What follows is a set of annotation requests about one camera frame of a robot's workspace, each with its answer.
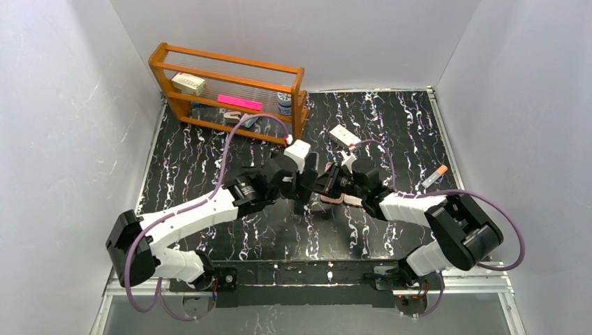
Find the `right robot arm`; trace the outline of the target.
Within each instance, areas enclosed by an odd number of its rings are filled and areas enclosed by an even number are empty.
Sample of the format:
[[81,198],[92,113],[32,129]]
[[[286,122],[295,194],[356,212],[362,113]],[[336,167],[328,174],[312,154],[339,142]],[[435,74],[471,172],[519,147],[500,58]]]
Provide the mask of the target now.
[[329,198],[359,198],[366,213],[382,221],[430,228],[434,240],[398,261],[408,279],[452,267],[468,271],[503,243],[499,227],[470,195],[451,190],[447,195],[406,198],[386,187],[367,159],[351,167],[333,165],[316,178],[312,190]]

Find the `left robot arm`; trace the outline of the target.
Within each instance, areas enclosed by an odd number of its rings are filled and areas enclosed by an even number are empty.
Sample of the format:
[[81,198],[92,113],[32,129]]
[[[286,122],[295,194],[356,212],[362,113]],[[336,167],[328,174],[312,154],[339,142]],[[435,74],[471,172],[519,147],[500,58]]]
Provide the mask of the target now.
[[245,167],[225,179],[216,193],[156,213],[121,213],[105,243],[119,284],[133,287],[153,276],[205,282],[214,273],[205,252],[174,250],[171,245],[219,223],[258,213],[279,198],[307,201],[317,165],[316,152],[305,158],[275,153],[263,165]]

